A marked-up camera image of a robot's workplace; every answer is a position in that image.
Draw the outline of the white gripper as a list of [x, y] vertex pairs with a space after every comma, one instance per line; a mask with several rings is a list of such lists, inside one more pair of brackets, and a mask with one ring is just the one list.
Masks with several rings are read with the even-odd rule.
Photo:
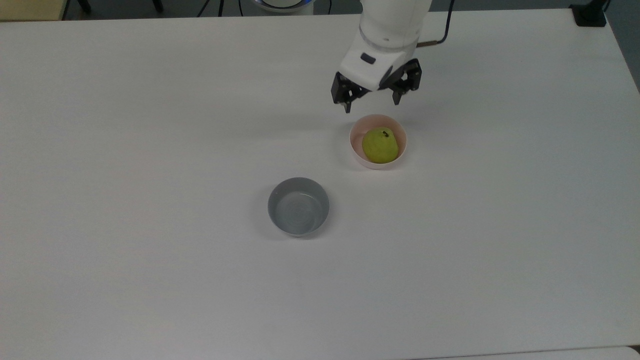
[[402, 96], [417, 91], [421, 82], [422, 68], [413, 58], [416, 44], [412, 41], [406, 47], [388, 49], [354, 38], [333, 78], [333, 104], [350, 114], [355, 100], [387, 85], [394, 105], [399, 105]]

